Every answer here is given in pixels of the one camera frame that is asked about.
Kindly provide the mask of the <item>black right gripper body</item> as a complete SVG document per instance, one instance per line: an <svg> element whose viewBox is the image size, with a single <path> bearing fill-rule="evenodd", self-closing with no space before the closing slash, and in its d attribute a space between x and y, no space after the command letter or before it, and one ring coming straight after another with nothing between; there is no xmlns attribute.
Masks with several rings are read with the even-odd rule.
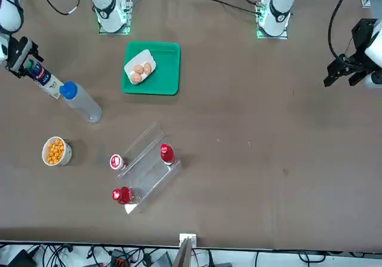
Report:
<svg viewBox="0 0 382 267"><path fill-rule="evenodd" d="M23 36L19 40L11 36L8 43L8 59L5 66L11 69L19 69L30 54L32 44L31 39Z"/></svg>

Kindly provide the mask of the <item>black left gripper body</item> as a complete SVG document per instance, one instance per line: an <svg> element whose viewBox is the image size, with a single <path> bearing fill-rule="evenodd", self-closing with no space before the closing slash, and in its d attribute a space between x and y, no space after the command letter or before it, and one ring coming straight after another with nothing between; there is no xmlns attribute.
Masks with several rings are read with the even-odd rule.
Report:
<svg viewBox="0 0 382 267"><path fill-rule="evenodd" d="M340 56L342 65L348 69L381 69L381 19L361 19L352 29L355 53Z"/></svg>

